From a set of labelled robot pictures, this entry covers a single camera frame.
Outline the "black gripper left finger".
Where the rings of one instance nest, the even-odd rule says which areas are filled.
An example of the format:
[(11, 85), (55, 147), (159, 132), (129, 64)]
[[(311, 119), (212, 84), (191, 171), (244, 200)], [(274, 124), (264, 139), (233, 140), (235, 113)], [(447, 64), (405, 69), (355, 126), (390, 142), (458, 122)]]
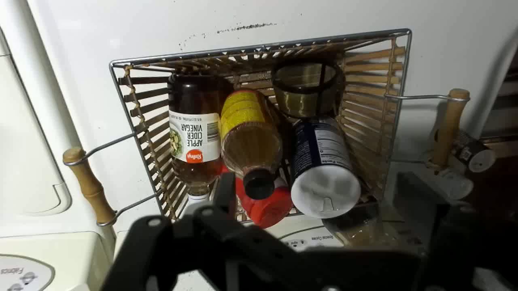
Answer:
[(126, 232), (102, 291), (172, 291), (176, 276), (159, 261), (170, 255), (172, 223), (163, 216), (142, 216)]

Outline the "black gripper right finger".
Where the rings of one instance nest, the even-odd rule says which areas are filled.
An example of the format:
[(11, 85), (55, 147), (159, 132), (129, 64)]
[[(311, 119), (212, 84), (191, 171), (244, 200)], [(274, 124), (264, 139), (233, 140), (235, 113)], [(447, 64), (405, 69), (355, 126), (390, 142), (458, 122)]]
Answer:
[(452, 206), (431, 244), (432, 291), (518, 291), (518, 226)]

